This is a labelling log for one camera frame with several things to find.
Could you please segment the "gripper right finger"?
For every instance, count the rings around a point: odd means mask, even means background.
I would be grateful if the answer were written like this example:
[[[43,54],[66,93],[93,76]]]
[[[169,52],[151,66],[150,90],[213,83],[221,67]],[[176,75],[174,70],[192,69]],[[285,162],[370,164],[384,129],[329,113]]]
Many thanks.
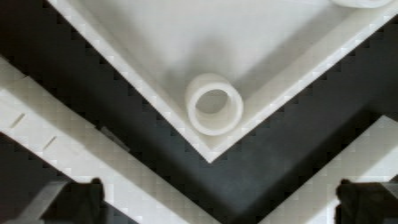
[[[334,224],[398,224],[398,175],[388,182],[341,180]]]

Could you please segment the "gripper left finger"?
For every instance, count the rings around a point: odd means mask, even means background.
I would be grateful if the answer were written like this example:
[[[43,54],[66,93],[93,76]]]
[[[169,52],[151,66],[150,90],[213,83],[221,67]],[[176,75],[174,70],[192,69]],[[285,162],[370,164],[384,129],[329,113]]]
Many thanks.
[[[18,217],[2,224],[105,224],[105,188],[98,178],[87,183],[52,181]]]

